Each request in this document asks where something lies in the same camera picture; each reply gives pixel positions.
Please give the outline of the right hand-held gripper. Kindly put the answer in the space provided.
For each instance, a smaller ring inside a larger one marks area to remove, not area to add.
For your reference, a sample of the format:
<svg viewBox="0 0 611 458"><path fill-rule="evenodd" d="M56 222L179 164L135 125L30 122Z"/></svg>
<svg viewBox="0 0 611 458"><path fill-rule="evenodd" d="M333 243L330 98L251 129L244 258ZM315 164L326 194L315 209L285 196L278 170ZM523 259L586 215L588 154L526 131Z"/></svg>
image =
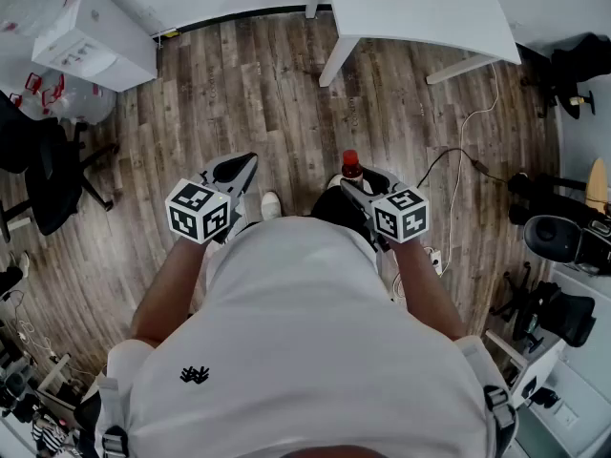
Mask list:
<svg viewBox="0 0 611 458"><path fill-rule="evenodd" d="M429 200L388 171L364 167L363 188L345 178L340 186L348 200L370 217L377 235L402 244L430 228Z"/></svg>

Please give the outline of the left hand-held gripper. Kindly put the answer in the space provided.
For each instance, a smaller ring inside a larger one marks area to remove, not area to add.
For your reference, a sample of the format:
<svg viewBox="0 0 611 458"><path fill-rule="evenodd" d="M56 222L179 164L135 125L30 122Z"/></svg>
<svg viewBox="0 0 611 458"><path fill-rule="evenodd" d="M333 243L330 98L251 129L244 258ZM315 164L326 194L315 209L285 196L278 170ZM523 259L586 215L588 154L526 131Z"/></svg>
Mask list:
<svg viewBox="0 0 611 458"><path fill-rule="evenodd" d="M197 244L223 243L258 167L258 155L218 156L192 179L181 179L165 200L170 230Z"/></svg>

